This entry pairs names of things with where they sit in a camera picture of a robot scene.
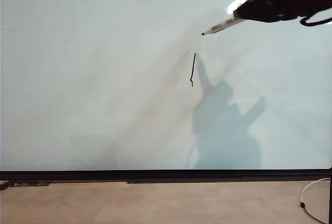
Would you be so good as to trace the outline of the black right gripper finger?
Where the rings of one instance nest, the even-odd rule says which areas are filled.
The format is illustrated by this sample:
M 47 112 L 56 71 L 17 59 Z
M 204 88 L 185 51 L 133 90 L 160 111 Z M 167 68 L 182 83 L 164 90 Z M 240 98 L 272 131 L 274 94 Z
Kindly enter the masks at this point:
M 256 5 L 253 0 L 247 0 L 233 11 L 235 18 L 255 21 Z

